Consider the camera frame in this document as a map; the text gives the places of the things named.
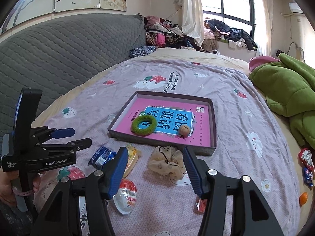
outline blue gripper pad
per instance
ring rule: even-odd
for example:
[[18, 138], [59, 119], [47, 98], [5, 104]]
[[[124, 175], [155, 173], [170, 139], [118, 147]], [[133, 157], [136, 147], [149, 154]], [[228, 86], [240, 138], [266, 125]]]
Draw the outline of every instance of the blue gripper pad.
[[203, 194], [201, 176], [198, 173], [195, 163], [193, 161], [193, 158], [186, 147], [183, 150], [183, 161], [184, 161], [190, 182], [192, 183], [194, 193], [197, 194], [198, 196], [201, 196]]
[[122, 176], [128, 163], [128, 150], [125, 147], [119, 148], [119, 151], [117, 152], [114, 161], [116, 163], [116, 166], [112, 170], [111, 178], [109, 179], [109, 199], [113, 198], [113, 196], [118, 192]]
[[73, 128], [68, 129], [60, 129], [60, 130], [54, 130], [51, 132], [50, 136], [54, 139], [64, 138], [64, 137], [70, 137], [74, 136], [75, 130]]

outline orange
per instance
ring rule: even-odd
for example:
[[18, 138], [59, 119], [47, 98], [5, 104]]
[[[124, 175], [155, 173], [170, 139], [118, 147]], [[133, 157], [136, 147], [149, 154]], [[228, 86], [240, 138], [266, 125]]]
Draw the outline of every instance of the orange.
[[302, 193], [299, 200], [300, 206], [303, 206], [308, 201], [308, 193]]

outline quilted sofa cover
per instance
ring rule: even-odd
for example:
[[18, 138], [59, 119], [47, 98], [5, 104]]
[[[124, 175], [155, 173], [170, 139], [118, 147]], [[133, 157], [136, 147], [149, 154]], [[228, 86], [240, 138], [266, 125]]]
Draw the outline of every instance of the quilted sofa cover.
[[30, 26], [0, 43], [0, 149], [22, 87], [43, 90], [37, 115], [145, 45], [143, 17], [93, 13]]

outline green blanket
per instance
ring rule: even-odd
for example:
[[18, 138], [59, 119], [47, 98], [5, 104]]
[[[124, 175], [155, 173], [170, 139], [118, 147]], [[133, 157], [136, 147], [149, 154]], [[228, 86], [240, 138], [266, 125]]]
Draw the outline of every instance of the green blanket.
[[315, 149], [315, 70], [285, 53], [279, 58], [255, 68], [248, 78], [265, 94], [270, 110], [289, 117], [298, 144], [308, 142]]

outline mattress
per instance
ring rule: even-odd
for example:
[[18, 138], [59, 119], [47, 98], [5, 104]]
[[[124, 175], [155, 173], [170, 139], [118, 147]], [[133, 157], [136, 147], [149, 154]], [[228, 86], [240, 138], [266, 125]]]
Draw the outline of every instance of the mattress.
[[[242, 60], [229, 58], [226, 56], [220, 56], [220, 55], [214, 55], [210, 53], [200, 53], [196, 51], [191, 50], [180, 50], [180, 49], [158, 49], [157, 51], [144, 56], [144, 57], [138, 57], [133, 58], [132, 60], [151, 60], [151, 59], [157, 59], [157, 60], [167, 60], [167, 59], [182, 59], [182, 60], [188, 60], [193, 61], [196, 63], [202, 63], [202, 64], [212, 64], [219, 67], [227, 67], [227, 68], [233, 68], [237, 69], [239, 71], [244, 72], [246, 75], [248, 75], [248, 63]], [[60, 112], [70, 101], [75, 99], [84, 89], [87, 87], [93, 85], [95, 82], [103, 78], [106, 74], [111, 72], [113, 69], [115, 69], [118, 65], [115, 65], [107, 70], [104, 70], [100, 73], [98, 73], [96, 76], [88, 80], [86, 83], [72, 89], [67, 94], [61, 96], [58, 98], [52, 105], [50, 105], [44, 112], [42, 112], [36, 120], [33, 122], [32, 127], [38, 127], [45, 125], [45, 121], [49, 119], [50, 117], [56, 115], [58, 112]], [[308, 216], [311, 211], [312, 207], [312, 200], [313, 200], [313, 194], [312, 191], [308, 189], [307, 186], [303, 184], [302, 180], [302, 168], [298, 162], [297, 155], [300, 151], [300, 147], [298, 146], [297, 142], [293, 138], [293, 136], [290, 133], [289, 130], [289, 123], [286, 118], [283, 118], [281, 116], [278, 116], [274, 114], [274, 117], [276, 121], [278, 122], [286, 140], [289, 145], [290, 153], [295, 165], [295, 169], [298, 175], [299, 180], [299, 191], [300, 193], [307, 192], [309, 196], [309, 201], [301, 207], [301, 213], [300, 213], [300, 223], [299, 223], [299, 231], [305, 224], [305, 222], [308, 219]]]

